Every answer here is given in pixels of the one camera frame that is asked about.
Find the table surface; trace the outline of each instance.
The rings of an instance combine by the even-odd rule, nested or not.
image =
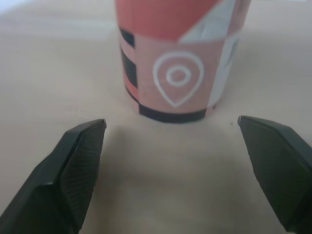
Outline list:
[[[277,121],[312,145],[312,3],[253,1],[215,113],[171,125],[131,110],[112,1],[80,2],[33,2],[0,17],[0,213],[66,130],[105,118],[82,233],[284,234],[236,121]],[[80,39],[19,33],[13,19],[28,16],[93,17],[112,28]]]

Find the black stripe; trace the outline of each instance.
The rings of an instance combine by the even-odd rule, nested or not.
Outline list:
[[[186,123],[198,121],[205,117],[206,111],[207,109],[188,114],[170,114],[152,110],[148,107],[142,106],[141,104],[139,105],[139,112],[141,115],[165,123]]]
[[[121,35],[122,37],[125,39],[126,42],[128,42],[129,45],[135,47],[136,44],[135,44],[135,37],[133,36],[133,34],[123,30],[123,29],[120,29],[120,32],[121,32]]]
[[[123,67],[128,76],[130,83],[133,84],[134,87],[137,88],[137,66],[125,55],[125,53],[121,49],[121,57]]]
[[[138,100],[135,98],[135,96],[132,95],[132,93],[130,92],[130,90],[128,89],[127,86],[126,86],[126,90],[127,90],[128,94],[130,95],[130,97],[131,97],[134,101],[136,101],[136,102],[138,103]]]

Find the pink paper cup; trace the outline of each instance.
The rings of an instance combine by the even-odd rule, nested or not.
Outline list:
[[[125,87],[134,109],[168,123],[210,115],[251,0],[116,0]]]

